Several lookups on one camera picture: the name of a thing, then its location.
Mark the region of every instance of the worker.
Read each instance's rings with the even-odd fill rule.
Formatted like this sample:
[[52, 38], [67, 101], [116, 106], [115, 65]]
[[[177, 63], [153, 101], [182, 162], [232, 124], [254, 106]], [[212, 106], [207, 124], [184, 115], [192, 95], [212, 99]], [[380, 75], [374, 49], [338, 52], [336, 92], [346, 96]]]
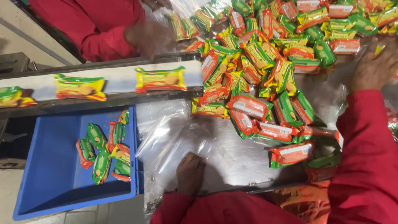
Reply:
[[[93, 62], [153, 57], [156, 45], [171, 43], [172, 32], [147, 20], [139, 0], [29, 0], [34, 12], [61, 31]], [[169, 0], [143, 0], [156, 10], [172, 9]]]
[[[349, 84], [348, 108], [337, 120], [344, 137], [341, 163], [331, 179], [330, 224], [398, 223], [398, 151], [387, 127], [380, 89], [398, 69], [395, 38], [375, 59], [374, 38]], [[241, 191], [196, 197], [204, 160], [193, 153], [177, 168], [178, 188], [164, 193], [151, 224], [292, 224], [302, 219]]]

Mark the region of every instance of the blue bin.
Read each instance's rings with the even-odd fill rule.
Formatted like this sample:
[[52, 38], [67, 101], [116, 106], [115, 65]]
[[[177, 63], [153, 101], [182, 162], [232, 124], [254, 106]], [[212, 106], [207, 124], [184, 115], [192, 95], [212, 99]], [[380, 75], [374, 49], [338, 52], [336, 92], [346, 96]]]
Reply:
[[87, 124], [97, 124], [108, 136], [109, 122], [118, 121], [124, 107], [103, 108], [38, 117], [25, 171], [15, 205], [15, 221], [132, 198], [143, 193], [142, 164], [134, 159], [137, 150], [135, 107], [130, 107], [123, 144], [130, 147], [131, 182], [111, 173], [101, 185], [92, 180], [93, 166], [84, 169], [76, 149], [86, 136]]

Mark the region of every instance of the red shirt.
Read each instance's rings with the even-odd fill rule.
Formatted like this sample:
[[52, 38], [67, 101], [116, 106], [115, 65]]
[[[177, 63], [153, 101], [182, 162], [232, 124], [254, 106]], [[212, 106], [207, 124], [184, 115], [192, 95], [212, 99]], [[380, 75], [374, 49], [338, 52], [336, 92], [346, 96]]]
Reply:
[[[375, 224], [398, 220], [398, 151], [380, 91], [347, 97], [337, 121], [344, 137], [341, 164], [328, 189], [332, 211], [328, 223]], [[204, 198], [165, 193], [151, 224], [304, 223], [255, 195], [217, 193]]]
[[127, 26], [145, 19], [139, 0], [29, 0], [34, 11], [59, 29], [88, 61], [135, 57], [123, 38]]

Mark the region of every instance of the hand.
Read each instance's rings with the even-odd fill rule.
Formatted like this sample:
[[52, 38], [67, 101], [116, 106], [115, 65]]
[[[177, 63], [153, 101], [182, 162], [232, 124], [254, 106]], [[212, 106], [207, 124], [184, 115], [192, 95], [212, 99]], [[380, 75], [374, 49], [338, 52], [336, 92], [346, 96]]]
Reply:
[[[385, 43], [386, 48], [373, 59], [377, 43]], [[354, 71], [348, 90], [352, 93], [360, 90], [381, 88], [394, 76], [398, 69], [398, 44], [395, 37], [374, 37]]]
[[168, 47], [175, 37], [168, 26], [152, 20], [137, 22], [124, 30], [124, 39], [132, 46], [138, 46], [151, 60], [156, 54], [156, 45]]
[[170, 10], [173, 10], [170, 0], [142, 0], [143, 3], [147, 4], [153, 11], [164, 6]]
[[177, 193], [188, 196], [198, 194], [203, 182], [205, 159], [189, 152], [177, 167]]

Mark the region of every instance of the pile of biscuit packets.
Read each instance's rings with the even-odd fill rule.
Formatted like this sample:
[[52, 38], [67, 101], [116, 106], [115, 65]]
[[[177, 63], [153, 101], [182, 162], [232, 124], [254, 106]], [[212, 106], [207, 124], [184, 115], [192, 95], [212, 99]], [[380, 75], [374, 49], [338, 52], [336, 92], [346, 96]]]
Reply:
[[[303, 161], [311, 171], [310, 181], [319, 181], [338, 164], [339, 133], [326, 129], [316, 116], [297, 89], [295, 75], [333, 71], [336, 55], [359, 52], [361, 37], [396, 35], [398, 6], [390, 0], [231, 2], [233, 10], [220, 10], [209, 7], [212, 0], [191, 18], [201, 32], [229, 21], [214, 38], [195, 41], [186, 49], [201, 53], [205, 88], [204, 96], [192, 103], [192, 116], [231, 119], [242, 139], [284, 144], [270, 149], [271, 168]], [[314, 159], [315, 144], [336, 150]]]
[[108, 178], [112, 159], [112, 176], [130, 182], [130, 149], [121, 141], [126, 135], [125, 124], [129, 122], [129, 109], [123, 110], [118, 122], [109, 122], [108, 140], [101, 128], [95, 124], [87, 125], [87, 135], [76, 143], [80, 164], [88, 169], [93, 165], [92, 179], [98, 185]]

